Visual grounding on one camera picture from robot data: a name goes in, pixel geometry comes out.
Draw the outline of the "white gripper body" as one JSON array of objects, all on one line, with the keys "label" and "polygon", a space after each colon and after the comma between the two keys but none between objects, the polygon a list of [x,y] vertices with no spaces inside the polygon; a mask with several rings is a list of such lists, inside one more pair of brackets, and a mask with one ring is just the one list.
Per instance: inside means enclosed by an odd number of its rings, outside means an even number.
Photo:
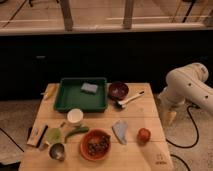
[{"label": "white gripper body", "polygon": [[158,99],[161,101],[163,109],[162,115],[164,117],[169,116],[173,107],[179,107],[185,103],[185,98],[169,87],[165,87],[163,89],[163,91],[158,95]]}]

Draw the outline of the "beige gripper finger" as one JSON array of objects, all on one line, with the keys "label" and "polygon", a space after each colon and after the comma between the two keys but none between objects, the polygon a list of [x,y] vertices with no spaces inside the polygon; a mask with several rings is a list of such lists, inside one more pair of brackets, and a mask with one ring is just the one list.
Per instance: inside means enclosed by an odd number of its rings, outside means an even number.
[{"label": "beige gripper finger", "polygon": [[165,126],[170,126],[172,122],[174,121],[175,117],[177,115],[176,111],[169,111],[165,114],[164,117],[164,125]]}]

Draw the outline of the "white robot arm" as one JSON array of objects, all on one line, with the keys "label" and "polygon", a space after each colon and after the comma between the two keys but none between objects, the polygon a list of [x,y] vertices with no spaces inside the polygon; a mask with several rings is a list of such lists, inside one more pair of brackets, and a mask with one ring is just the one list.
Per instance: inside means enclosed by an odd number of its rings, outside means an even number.
[{"label": "white robot arm", "polygon": [[170,125],[175,116],[175,108],[189,100],[209,114],[213,114],[213,88],[205,84],[209,72],[201,63],[191,63],[168,72],[167,86],[159,94],[162,113],[161,122]]}]

